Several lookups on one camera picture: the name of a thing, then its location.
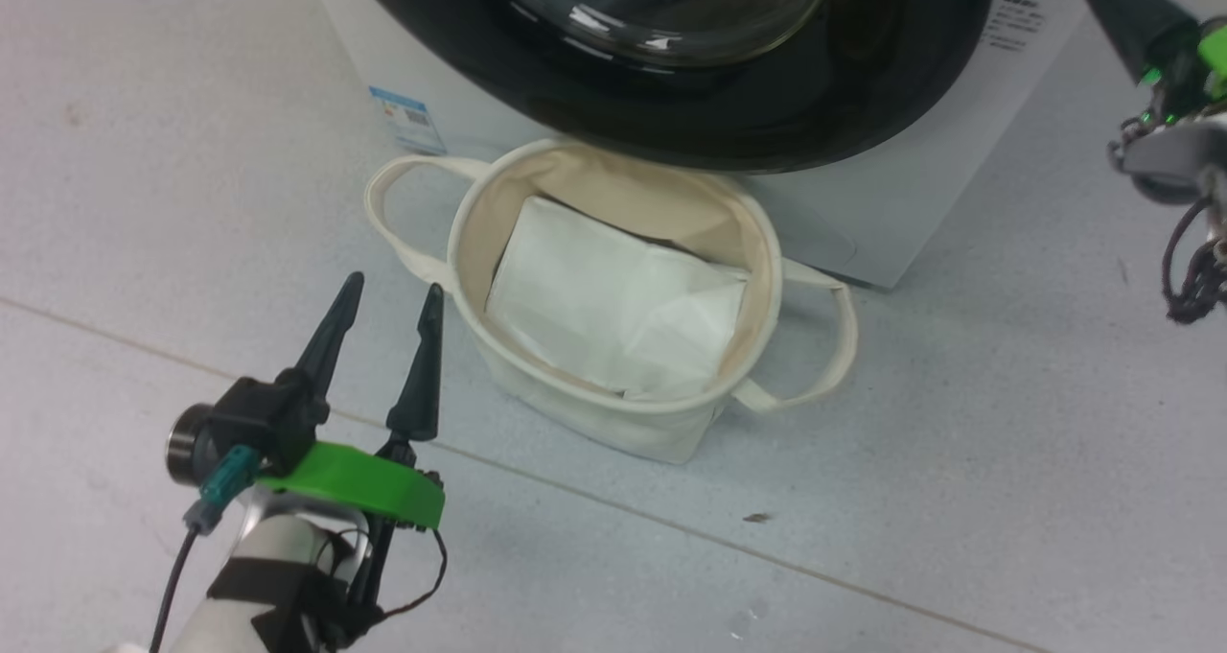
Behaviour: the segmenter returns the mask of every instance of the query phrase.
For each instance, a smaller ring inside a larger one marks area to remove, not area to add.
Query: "blue connector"
[[[196,500],[183,523],[188,530],[209,535],[222,520],[222,513],[239,492],[252,487],[260,470],[260,453],[248,444],[234,444],[200,486]]]

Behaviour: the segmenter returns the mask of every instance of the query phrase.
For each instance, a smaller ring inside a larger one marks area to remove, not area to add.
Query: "green mount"
[[[439,528],[445,500],[443,489],[421,471],[328,442],[312,444],[290,475],[256,482],[428,529]]]
[[[1214,83],[1210,85],[1210,97],[1227,98],[1227,28],[1209,33],[1198,45],[1198,54],[1214,71]]]

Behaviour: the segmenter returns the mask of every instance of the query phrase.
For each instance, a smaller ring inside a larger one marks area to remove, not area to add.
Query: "grey floor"
[[[1227,325],[1163,319],[1178,212],[1103,160],[1137,104],[1083,25],[903,284],[859,291],[853,381],[730,408],[685,466],[497,392],[449,308],[421,458],[452,568],[355,649],[1222,651]],[[363,216],[398,155],[371,109],[317,0],[0,0],[11,649],[146,641],[191,501],[162,470],[171,422],[292,362],[352,270],[323,435],[383,439],[425,286]],[[463,184],[416,184],[394,223],[438,250]],[[800,387],[825,358],[821,298],[787,296],[757,377]],[[234,520],[193,555],[172,635]],[[399,540],[385,599],[436,558]]]

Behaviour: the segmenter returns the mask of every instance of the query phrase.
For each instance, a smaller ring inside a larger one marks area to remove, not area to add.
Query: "cable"
[[[188,552],[191,544],[196,541],[196,529],[188,529],[188,535],[183,538],[179,547],[179,556],[174,558],[171,567],[171,576],[166,579],[166,592],[162,594],[162,608],[157,612],[157,622],[153,624],[153,638],[150,641],[150,653],[157,653],[162,647],[162,636],[166,635],[166,620],[171,617],[171,601],[174,600],[174,589],[179,587],[179,576],[183,574],[183,566],[188,562]]]
[[[1215,242],[1202,243],[1193,252],[1179,293],[1172,290],[1172,259],[1175,255],[1175,248],[1184,238],[1189,226],[1193,225],[1193,220],[1196,220],[1201,211],[1209,206],[1210,199],[1198,199],[1180,217],[1167,243],[1167,249],[1163,250],[1163,298],[1167,301],[1167,317],[1182,325],[1193,324],[1193,322],[1205,318],[1220,302],[1227,303],[1227,290],[1223,288],[1227,286],[1227,271],[1215,259]]]
[[[417,599],[410,603],[409,605],[401,605],[400,608],[387,610],[387,612],[384,612],[384,616],[379,619],[380,622],[387,621],[387,619],[395,617],[396,615],[404,615],[405,612],[412,610],[413,608],[417,608],[417,605],[421,605],[422,603],[429,600],[431,597],[434,595],[437,590],[439,590],[439,584],[443,583],[443,574],[445,574],[448,571],[448,549],[445,545],[443,545],[443,536],[439,535],[438,529],[431,529],[431,533],[434,534],[434,543],[439,544],[439,556],[443,557],[443,560],[439,562],[439,576],[434,579],[434,587],[431,588],[431,590],[423,593],[421,597],[417,597]]]

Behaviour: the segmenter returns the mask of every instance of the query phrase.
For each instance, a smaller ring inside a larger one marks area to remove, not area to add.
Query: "barcode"
[[[412,112],[412,110],[410,110],[410,108],[402,108],[401,110],[405,113],[406,119],[409,119],[410,123],[412,123],[412,124],[417,124],[417,125],[429,125],[431,124],[431,120],[427,119],[426,114],[422,114],[421,112]]]

